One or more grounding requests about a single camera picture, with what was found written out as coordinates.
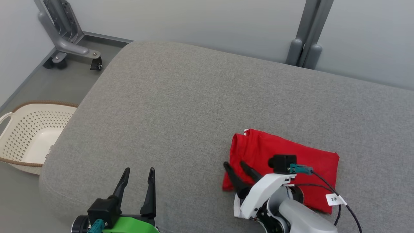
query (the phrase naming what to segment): gray floor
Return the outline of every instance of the gray floor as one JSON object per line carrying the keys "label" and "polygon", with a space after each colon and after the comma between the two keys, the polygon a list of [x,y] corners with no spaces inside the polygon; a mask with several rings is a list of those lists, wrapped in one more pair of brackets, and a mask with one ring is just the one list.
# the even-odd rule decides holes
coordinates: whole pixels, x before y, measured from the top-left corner
{"label": "gray floor", "polygon": [[[86,37],[79,45],[100,51],[105,69],[126,44]],[[0,116],[10,112],[19,104],[31,100],[55,100],[79,104],[102,73],[102,71],[89,70],[90,62],[90,59],[68,56],[68,66],[64,70],[56,68],[48,70],[40,67],[7,103]],[[0,163],[0,232],[70,231],[69,226],[57,221],[43,207],[38,183],[37,175],[21,172],[8,164]]]}

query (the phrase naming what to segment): perforated basket side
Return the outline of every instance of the perforated basket side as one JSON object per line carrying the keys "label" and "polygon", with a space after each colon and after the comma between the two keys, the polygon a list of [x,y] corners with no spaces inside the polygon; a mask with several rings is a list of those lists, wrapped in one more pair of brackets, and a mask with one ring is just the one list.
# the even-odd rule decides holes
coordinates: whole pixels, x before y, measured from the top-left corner
{"label": "perforated basket side", "polygon": [[32,101],[18,106],[13,110],[11,124],[0,138],[0,161],[21,170],[24,166],[33,167],[33,171],[40,170],[41,163],[22,162],[30,142],[42,129],[64,128],[76,107],[76,104],[53,101]]}

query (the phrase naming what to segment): brown basket rim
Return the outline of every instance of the brown basket rim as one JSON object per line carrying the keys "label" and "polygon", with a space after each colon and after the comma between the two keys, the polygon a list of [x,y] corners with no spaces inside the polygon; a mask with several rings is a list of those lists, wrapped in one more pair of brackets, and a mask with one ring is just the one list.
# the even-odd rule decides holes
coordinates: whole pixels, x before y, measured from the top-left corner
{"label": "brown basket rim", "polygon": [[[25,103],[17,106],[15,109],[13,109],[12,112],[15,113],[20,108],[22,108],[26,105],[29,105],[29,104],[56,104],[56,105],[63,105],[63,106],[69,106],[69,107],[75,107],[75,108],[77,108],[79,106],[78,104],[73,104],[73,103],[63,102],[63,101],[33,100],[33,101],[25,102]],[[5,163],[14,164],[14,165],[26,166],[26,167],[42,167],[43,166],[43,163],[20,162],[20,161],[6,159],[6,158],[2,158],[2,157],[0,157],[0,161],[5,162]]]}

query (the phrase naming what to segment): label sticker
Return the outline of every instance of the label sticker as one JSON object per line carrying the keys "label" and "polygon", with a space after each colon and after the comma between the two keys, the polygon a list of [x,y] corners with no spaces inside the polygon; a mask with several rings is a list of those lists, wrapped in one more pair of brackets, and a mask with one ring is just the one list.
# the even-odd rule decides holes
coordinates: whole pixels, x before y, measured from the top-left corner
{"label": "label sticker", "polygon": [[347,205],[344,199],[341,196],[337,196],[335,193],[326,194],[326,200],[328,201],[328,205],[335,206],[335,205]]}
{"label": "label sticker", "polygon": [[47,158],[47,157],[48,157],[48,155],[50,154],[50,152],[51,152],[51,150],[52,150],[52,146],[53,146],[53,145],[51,145],[51,146],[50,146],[50,148],[49,148],[49,150],[48,150],[48,153],[46,154],[45,158]]}

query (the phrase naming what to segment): black cable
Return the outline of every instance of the black cable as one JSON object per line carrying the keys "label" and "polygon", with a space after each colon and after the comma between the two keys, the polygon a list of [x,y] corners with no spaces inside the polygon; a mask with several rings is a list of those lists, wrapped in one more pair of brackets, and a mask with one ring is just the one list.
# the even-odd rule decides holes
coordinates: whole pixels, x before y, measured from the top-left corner
{"label": "black cable", "polygon": [[[327,187],[325,187],[321,184],[295,184],[295,186],[301,186],[301,185],[321,187],[321,188],[324,188],[324,189],[328,190],[329,192],[332,192],[332,190],[330,188],[327,188]],[[337,214],[337,218],[335,220],[334,226],[336,226],[338,224],[338,221],[339,221],[340,217],[341,217],[341,205],[338,205],[338,214]]]}
{"label": "black cable", "polygon": [[[318,173],[314,172],[314,171],[310,171],[312,174],[316,175],[319,179],[321,179],[327,186],[329,186],[329,188],[332,189],[332,191],[339,197],[339,193],[332,187],[332,185],[330,185],[321,175],[319,175]],[[359,224],[358,218],[356,217],[355,213],[352,211],[352,209],[349,207],[349,205],[345,205],[345,207],[349,210],[349,212],[351,213],[352,217],[355,219],[356,225],[358,226],[358,230],[359,233],[362,233],[362,228],[361,225]]]}
{"label": "black cable", "polygon": [[338,224],[340,217],[341,217],[341,205],[338,205],[338,215],[337,215],[337,219],[335,220],[334,226]]}

